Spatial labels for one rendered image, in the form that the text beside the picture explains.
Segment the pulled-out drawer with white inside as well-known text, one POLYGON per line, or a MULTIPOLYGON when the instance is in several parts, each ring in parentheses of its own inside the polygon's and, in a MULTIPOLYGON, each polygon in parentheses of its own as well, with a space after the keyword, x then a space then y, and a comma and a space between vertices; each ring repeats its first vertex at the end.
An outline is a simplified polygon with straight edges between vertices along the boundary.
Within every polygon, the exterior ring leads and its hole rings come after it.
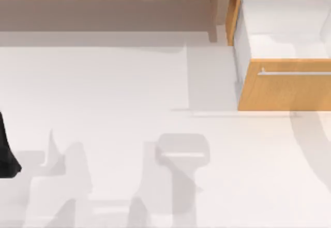
POLYGON ((241 0, 233 46, 240 99, 253 58, 331 58, 331 0, 241 0))

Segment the pale wooden drawer front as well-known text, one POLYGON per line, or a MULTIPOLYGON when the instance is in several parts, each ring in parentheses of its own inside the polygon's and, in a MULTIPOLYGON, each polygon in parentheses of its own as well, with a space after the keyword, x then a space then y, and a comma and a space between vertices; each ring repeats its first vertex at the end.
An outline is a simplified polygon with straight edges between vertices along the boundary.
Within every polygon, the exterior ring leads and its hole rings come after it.
POLYGON ((250 60, 240 111, 331 111, 331 76, 257 75, 266 71, 331 71, 331 58, 250 60))

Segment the brown wooden open shelf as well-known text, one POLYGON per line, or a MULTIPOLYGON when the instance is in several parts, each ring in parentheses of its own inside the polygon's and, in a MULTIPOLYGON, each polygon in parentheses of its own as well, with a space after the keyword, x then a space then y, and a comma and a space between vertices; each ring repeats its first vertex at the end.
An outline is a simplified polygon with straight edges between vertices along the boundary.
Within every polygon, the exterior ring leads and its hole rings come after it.
POLYGON ((217 41, 229 0, 0 0, 0 31, 206 32, 217 41))

